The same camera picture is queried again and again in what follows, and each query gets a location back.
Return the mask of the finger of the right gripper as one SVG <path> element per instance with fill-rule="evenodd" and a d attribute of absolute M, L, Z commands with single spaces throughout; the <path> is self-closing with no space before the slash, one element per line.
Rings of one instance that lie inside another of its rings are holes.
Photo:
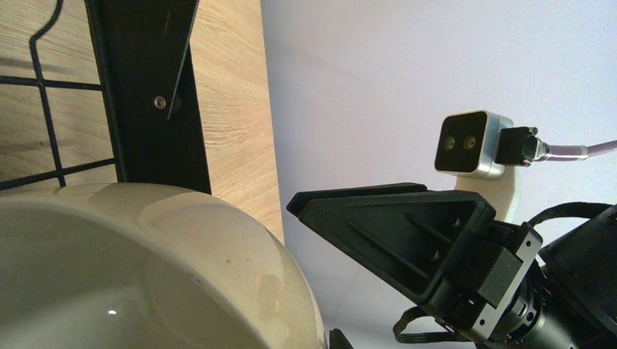
<path fill-rule="evenodd" d="M 295 217 L 298 217 L 310 201 L 317 199 L 420 193 L 427 190 L 428 188 L 423 184 L 414 182 L 400 182 L 366 187 L 301 191 L 292 197 L 286 206 L 286 210 Z"/>

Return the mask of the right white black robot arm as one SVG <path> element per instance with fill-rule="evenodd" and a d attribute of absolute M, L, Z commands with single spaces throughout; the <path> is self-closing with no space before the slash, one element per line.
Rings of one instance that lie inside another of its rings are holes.
<path fill-rule="evenodd" d="M 480 194 L 398 183 L 296 193 L 287 210 L 409 299 L 397 342 L 616 346 L 616 207 L 570 202 L 519 225 Z"/>

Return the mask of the black wire dish rack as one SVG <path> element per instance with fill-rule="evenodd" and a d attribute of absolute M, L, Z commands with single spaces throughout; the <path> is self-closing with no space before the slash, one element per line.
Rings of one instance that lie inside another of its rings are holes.
<path fill-rule="evenodd" d="M 89 33 L 99 82 L 46 79 L 37 42 L 57 22 L 57 1 L 48 21 L 28 39 L 34 77 L 2 76 L 4 85 L 40 91 L 54 169 L 4 180 L 19 188 L 112 165 L 119 182 L 174 185 L 209 193 L 210 177 L 191 62 L 190 36 L 197 1 L 87 1 Z M 103 96 L 113 155 L 65 167 L 47 90 L 99 91 Z"/>

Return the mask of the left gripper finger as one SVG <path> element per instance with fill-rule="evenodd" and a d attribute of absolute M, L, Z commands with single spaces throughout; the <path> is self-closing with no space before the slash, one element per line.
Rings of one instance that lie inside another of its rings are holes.
<path fill-rule="evenodd" d="M 329 349 L 353 349 L 345 334 L 340 329 L 329 331 Z"/>

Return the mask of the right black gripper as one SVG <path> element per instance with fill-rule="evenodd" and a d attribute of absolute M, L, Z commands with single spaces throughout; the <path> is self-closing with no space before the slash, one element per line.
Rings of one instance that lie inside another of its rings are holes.
<path fill-rule="evenodd" d="M 577 348 L 542 285 L 542 238 L 527 223 L 491 224 L 495 215 L 458 190 L 298 193 L 301 223 L 458 336 L 487 348 Z"/>

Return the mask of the plain white bowl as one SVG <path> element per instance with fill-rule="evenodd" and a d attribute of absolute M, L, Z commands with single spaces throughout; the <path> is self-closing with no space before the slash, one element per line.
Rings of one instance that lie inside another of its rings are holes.
<path fill-rule="evenodd" d="M 308 282 L 206 193 L 115 183 L 1 197 L 3 348 L 326 348 Z"/>

